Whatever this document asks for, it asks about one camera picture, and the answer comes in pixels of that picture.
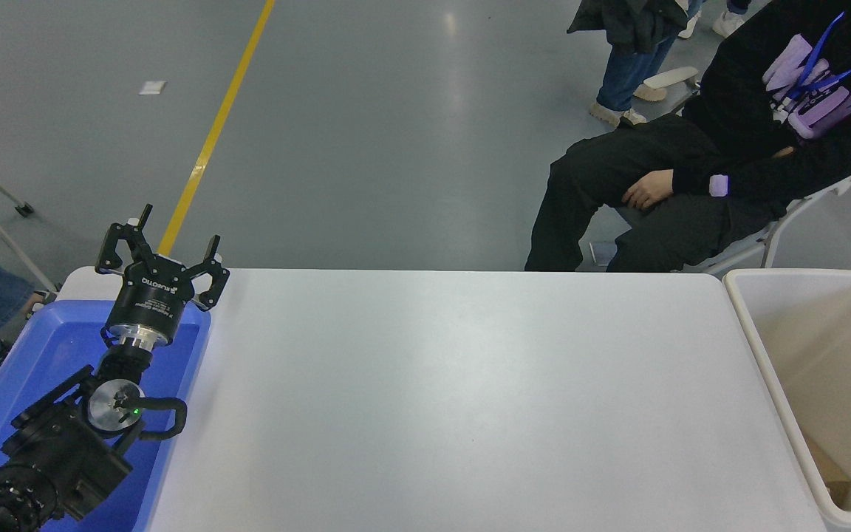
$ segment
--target yellow floor line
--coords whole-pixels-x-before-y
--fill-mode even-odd
[[[261,39],[264,24],[267,23],[267,17],[270,16],[273,7],[274,0],[267,0],[264,3],[264,9],[261,11],[261,16],[258,17],[258,24],[251,31],[249,44],[245,47],[245,53],[242,54],[239,67],[236,68],[236,74],[232,77],[229,90],[225,93],[225,98],[222,100],[222,107],[219,107],[219,114],[216,115],[212,129],[209,130],[209,136],[205,138],[205,144],[202,145],[202,152],[199,154],[199,159],[196,159],[196,165],[193,166],[192,173],[189,174],[189,181],[182,190],[180,201],[176,204],[176,211],[173,212],[172,218],[169,219],[169,225],[166,226],[166,232],[163,233],[163,240],[160,242],[157,253],[168,255],[172,252],[173,245],[176,242],[176,236],[179,235],[180,228],[182,228],[182,221],[185,219],[186,213],[189,212],[189,205],[192,205],[193,196],[196,195],[196,189],[199,188],[199,182],[202,181],[205,168],[209,166],[209,158],[212,157],[212,151],[216,148],[216,143],[219,142],[222,127],[225,126],[225,121],[229,117],[229,111],[232,111],[232,104],[236,101],[236,96],[239,94],[239,87],[245,78],[245,72],[249,67],[249,63],[251,63],[251,56],[254,55],[254,50],[258,47],[258,41]]]

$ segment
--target white sneaker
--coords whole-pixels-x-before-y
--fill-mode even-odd
[[[632,125],[645,124],[648,122],[648,120],[643,117],[643,115],[639,115],[635,109],[612,111],[612,109],[604,107],[595,101],[593,102],[593,105],[590,106],[590,114],[594,115],[596,118],[600,118],[603,122],[606,122],[614,128],[619,127],[619,121],[621,121],[622,118],[628,120]]]
[[[742,24],[744,24],[743,15],[731,13],[731,11],[726,10],[715,19],[715,23],[712,24],[711,29],[714,33],[727,39],[732,33],[735,33],[737,28],[742,26]]]
[[[700,17],[702,17],[702,11],[698,11],[698,13],[695,13],[695,16],[688,20],[688,26],[678,33],[679,39],[688,39],[692,33],[695,33],[695,24],[698,24]]]
[[[642,83],[639,87],[635,88],[635,93],[632,93],[632,95],[639,98],[639,100],[662,101],[669,95],[669,91],[666,91],[665,87],[653,89],[649,85]]]

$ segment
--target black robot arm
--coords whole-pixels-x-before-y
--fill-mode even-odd
[[[139,384],[152,350],[175,338],[185,304],[215,306],[229,270],[216,252],[217,235],[202,262],[190,268],[153,253],[143,236],[151,209],[147,205],[135,224],[111,225],[95,265],[98,273],[123,277],[100,331],[108,348],[97,372],[82,367],[13,421],[16,432],[2,445],[9,460],[0,467],[0,532],[37,532],[65,515],[80,521],[131,472],[124,454],[137,439],[165,440],[185,426],[185,402],[145,397]],[[120,240],[133,260],[122,270]],[[204,275],[212,284],[196,297],[192,280]],[[172,411],[173,426],[145,431],[145,410]]]

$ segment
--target black jacket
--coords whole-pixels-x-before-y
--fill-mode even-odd
[[[649,54],[687,24],[686,9],[677,0],[582,0],[567,33],[606,30],[606,41],[613,47],[627,54]]]
[[[843,12],[820,58],[828,72],[844,73],[851,69],[851,0],[773,0],[720,44],[699,97],[686,104],[683,117],[701,128],[723,156],[676,168],[675,192],[706,194],[709,177],[724,173],[731,196],[786,206],[851,175],[851,106],[837,104],[844,95],[851,101],[851,75],[835,91],[801,100],[804,110],[821,111],[812,117],[820,132],[808,138],[790,122],[774,119],[771,111],[770,102],[787,94],[789,85],[768,85],[771,76],[783,84],[801,68],[804,61],[797,58],[816,47]],[[780,74],[777,64],[785,64]],[[823,111],[824,106],[835,111]],[[796,151],[770,157],[787,146]]]

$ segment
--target white storage bin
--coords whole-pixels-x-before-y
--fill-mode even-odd
[[[803,437],[851,479],[850,270],[733,270],[724,285],[828,528],[851,530],[851,491],[833,504]]]

